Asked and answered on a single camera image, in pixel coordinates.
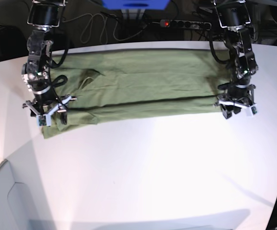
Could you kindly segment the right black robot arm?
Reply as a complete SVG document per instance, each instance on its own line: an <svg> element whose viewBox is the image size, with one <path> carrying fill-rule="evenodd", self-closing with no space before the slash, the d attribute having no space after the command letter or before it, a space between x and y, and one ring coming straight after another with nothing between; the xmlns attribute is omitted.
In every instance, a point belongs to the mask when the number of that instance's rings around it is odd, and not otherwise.
<svg viewBox="0 0 277 230"><path fill-rule="evenodd" d="M56 92L56 88L67 83L65 75L54 80L50 75L52 69L63 64L69 50L69 43L66 43L60 61L53 60L51 30L59 27L66 3L65 0L34 0L27 19L28 25L34 29L27 40L28 58L22 66L22 80L34 99L24 102L22 107L30 110L30 115L36 118L40 127L51 126L52 116L56 113L60 114L61 123L67 124L67 105L76 100L74 96L59 96Z"/></svg>

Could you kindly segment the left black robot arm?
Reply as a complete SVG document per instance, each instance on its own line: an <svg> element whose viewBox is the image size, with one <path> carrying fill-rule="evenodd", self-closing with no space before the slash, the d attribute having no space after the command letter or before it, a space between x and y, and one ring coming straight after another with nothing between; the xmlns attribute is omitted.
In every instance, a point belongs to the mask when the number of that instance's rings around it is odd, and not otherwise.
<svg viewBox="0 0 277 230"><path fill-rule="evenodd" d="M258 71L255 54L252 49L248 25L251 23L244 0L214 0L213 8L218 16L219 25L224 30L223 42L229 51L229 59L217 57L213 41L210 39L211 53L214 59L226 66L231 72L230 80L218 86L222 93L217 95L215 107L221 109L225 119L245 110L249 116L257 114L252 76Z"/></svg>

